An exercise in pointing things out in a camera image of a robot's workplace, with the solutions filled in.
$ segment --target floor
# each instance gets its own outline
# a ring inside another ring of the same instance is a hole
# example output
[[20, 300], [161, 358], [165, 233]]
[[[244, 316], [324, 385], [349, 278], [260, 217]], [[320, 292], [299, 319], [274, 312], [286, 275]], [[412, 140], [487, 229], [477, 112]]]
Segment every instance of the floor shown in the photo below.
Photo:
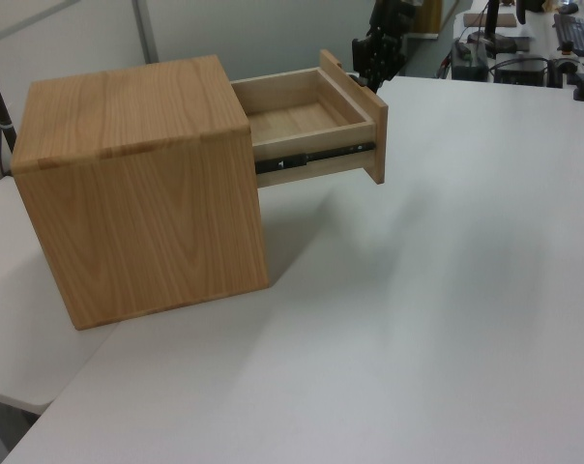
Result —
[[453, 19], [461, 12], [470, 10], [473, 0], [459, 0], [452, 16], [445, 20], [445, 27], [437, 40], [409, 39], [408, 64], [405, 74], [411, 77], [433, 77], [453, 43]]
[[[454, 15], [470, 9], [473, 0], [459, 0]], [[413, 77], [433, 77], [453, 42], [453, 16], [445, 21], [445, 27], [437, 40], [411, 39], [408, 42], [408, 64], [405, 74]], [[0, 439], [6, 450], [12, 450], [34, 423], [35, 418], [21, 411], [0, 404]]]

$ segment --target white tabletop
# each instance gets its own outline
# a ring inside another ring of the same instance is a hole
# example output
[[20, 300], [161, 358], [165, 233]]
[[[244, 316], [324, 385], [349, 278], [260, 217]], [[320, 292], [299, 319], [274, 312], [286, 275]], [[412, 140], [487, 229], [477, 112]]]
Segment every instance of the white tabletop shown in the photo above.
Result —
[[114, 329], [78, 332], [13, 178], [0, 181], [0, 401], [40, 414]]
[[260, 190], [272, 288], [121, 323], [6, 463], [584, 463], [584, 103], [381, 96], [384, 186]]

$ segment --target computer keyboard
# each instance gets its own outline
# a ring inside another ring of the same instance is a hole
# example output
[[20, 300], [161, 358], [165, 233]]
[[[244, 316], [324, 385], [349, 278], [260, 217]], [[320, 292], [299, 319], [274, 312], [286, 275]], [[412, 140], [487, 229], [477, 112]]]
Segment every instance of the computer keyboard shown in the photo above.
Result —
[[554, 27], [559, 38], [559, 45], [573, 42], [573, 53], [584, 56], [584, 20], [567, 14], [554, 15]]

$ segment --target cabinet top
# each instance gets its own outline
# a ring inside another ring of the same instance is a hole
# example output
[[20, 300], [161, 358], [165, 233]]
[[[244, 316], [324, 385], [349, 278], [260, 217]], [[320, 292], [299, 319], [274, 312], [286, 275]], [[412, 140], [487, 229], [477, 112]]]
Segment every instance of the cabinet top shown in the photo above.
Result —
[[217, 56], [34, 82], [14, 174], [249, 133]]

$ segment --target wooden cabinet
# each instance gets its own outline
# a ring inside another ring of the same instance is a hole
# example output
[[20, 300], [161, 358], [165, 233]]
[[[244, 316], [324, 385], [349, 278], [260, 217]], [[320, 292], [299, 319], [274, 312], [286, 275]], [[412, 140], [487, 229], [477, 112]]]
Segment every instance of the wooden cabinet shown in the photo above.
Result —
[[211, 56], [34, 83], [12, 170], [87, 329], [267, 287], [258, 186], [354, 168], [382, 183], [386, 130], [328, 52], [234, 83]]

